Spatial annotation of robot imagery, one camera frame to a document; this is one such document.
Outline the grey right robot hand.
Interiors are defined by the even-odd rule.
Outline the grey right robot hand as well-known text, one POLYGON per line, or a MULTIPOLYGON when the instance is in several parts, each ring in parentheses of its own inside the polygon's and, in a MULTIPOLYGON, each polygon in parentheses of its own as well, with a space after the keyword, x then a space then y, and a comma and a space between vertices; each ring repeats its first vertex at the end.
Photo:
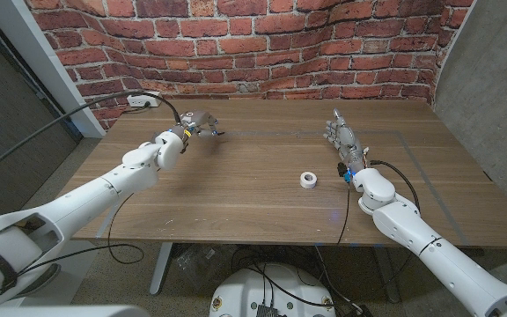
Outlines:
POLYGON ((355 176, 365 169, 364 148, 337 108, 333 115, 334 119, 327 121, 323 137, 338 151, 341 162, 355 176))

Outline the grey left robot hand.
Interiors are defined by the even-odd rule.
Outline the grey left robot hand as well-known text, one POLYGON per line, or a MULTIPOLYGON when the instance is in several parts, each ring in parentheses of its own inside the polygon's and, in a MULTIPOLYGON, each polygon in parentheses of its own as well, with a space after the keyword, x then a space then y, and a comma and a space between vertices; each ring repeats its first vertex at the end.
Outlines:
POLYGON ((217 129, 217 119, 211 113, 202 110, 181 114, 177 127, 183 129, 184 135, 202 138, 221 136, 224 133, 217 129))

